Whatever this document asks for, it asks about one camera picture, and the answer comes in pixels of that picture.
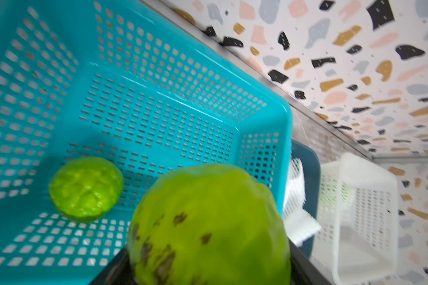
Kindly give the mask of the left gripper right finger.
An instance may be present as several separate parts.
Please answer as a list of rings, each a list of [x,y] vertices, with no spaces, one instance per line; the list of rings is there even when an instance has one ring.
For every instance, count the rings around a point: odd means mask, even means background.
[[[331,285],[322,273],[290,241],[291,285]]]

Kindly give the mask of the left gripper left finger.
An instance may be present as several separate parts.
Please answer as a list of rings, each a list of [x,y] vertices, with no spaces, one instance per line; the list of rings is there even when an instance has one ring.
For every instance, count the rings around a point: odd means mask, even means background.
[[[90,285],[135,285],[127,248],[123,247]]]

